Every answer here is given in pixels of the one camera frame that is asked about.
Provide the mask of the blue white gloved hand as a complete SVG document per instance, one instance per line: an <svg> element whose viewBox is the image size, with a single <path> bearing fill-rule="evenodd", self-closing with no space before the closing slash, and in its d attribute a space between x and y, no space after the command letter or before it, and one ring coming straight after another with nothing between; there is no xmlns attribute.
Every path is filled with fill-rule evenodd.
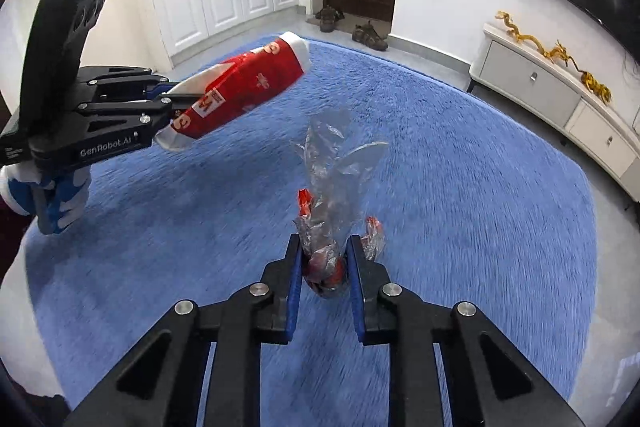
<svg viewBox="0 0 640 427"><path fill-rule="evenodd" d="M1 200L21 216L36 217L43 234L58 234L84 212L91 184L89 167L51 174L23 161L1 168Z"/></svg>

